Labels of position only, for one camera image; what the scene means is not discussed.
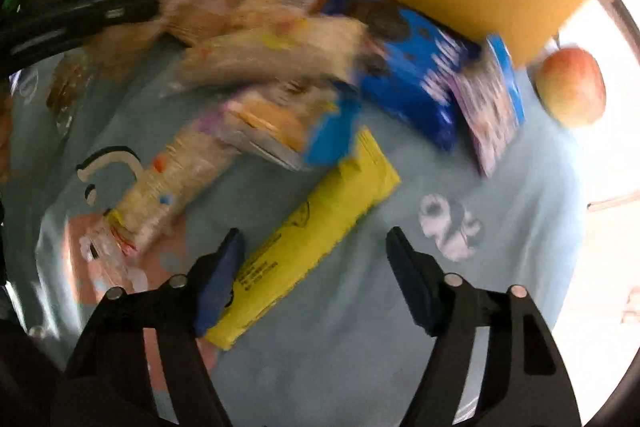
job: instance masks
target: white floor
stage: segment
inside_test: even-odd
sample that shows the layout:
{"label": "white floor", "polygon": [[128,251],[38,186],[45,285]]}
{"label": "white floor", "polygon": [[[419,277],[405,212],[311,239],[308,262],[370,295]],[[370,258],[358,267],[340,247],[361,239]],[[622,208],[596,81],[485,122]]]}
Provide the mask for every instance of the white floor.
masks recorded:
{"label": "white floor", "polygon": [[[623,0],[640,25],[640,0]],[[590,201],[640,189],[640,66],[596,0],[588,1],[560,32],[561,45],[578,44],[598,61],[607,110],[577,134],[588,166]],[[640,202],[590,212],[587,234],[554,337],[586,423],[604,404],[640,346],[640,325],[622,323],[631,289],[640,285]]]}

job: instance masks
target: yellow packet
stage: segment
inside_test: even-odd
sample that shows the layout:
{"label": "yellow packet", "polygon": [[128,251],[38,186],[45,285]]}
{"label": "yellow packet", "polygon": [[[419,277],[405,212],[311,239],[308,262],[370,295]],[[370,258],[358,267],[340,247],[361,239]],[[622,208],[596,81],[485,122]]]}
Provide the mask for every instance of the yellow packet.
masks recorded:
{"label": "yellow packet", "polygon": [[232,303],[207,331],[207,340],[230,349],[333,250],[360,216],[388,198],[399,183],[400,176],[363,127],[353,157],[329,172],[242,265],[234,281]]}

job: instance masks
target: red and yellow apple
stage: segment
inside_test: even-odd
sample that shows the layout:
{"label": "red and yellow apple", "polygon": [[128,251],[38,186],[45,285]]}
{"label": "red and yellow apple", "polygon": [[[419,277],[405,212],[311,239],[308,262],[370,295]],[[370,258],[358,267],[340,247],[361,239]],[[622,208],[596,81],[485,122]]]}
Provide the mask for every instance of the red and yellow apple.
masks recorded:
{"label": "red and yellow apple", "polygon": [[548,56],[536,75],[536,90],[547,112],[569,128],[598,121],[607,105],[598,63],[580,48]]}

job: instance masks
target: blue-gray cloth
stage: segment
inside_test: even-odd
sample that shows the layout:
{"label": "blue-gray cloth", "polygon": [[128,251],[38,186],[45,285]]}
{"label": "blue-gray cloth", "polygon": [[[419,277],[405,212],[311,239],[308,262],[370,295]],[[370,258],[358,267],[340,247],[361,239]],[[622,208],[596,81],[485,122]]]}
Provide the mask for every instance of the blue-gray cloth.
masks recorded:
{"label": "blue-gray cloth", "polygon": [[[14,176],[2,188],[4,253],[24,326],[44,326],[49,334],[42,347],[61,366],[92,311],[71,295],[60,253],[66,227],[77,216],[115,206],[134,181],[122,164],[94,173],[97,205],[90,208],[76,166],[114,146],[129,148],[148,165],[197,116],[209,103],[203,92],[159,97],[181,53],[180,44],[164,38],[127,82],[97,79],[66,140],[45,105],[60,56],[24,72],[14,96]],[[525,285],[554,324],[583,233],[578,148],[542,109],[524,71],[517,81],[527,123],[491,179],[479,175],[465,140],[447,155],[377,108],[364,108],[362,123],[402,184],[222,354],[212,378],[236,427],[399,424],[433,340],[414,325],[386,260],[385,235],[396,225],[417,251],[476,287]],[[168,252],[167,270],[186,271],[231,227],[242,230],[254,251],[323,174],[242,156],[188,207],[187,261],[172,261]],[[480,333],[478,346],[482,342]],[[474,359],[460,416],[473,407],[481,367],[482,357]],[[167,404],[160,409],[171,418]]]}

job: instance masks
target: black print on cloth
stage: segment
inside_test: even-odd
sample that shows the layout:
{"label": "black print on cloth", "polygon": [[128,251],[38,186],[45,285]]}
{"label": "black print on cloth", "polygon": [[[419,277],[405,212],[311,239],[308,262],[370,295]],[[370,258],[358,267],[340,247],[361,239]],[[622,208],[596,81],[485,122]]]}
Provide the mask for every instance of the black print on cloth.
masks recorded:
{"label": "black print on cloth", "polygon": [[419,219],[424,235],[451,261],[468,259],[484,239],[482,222],[462,204],[440,194],[422,198]]}

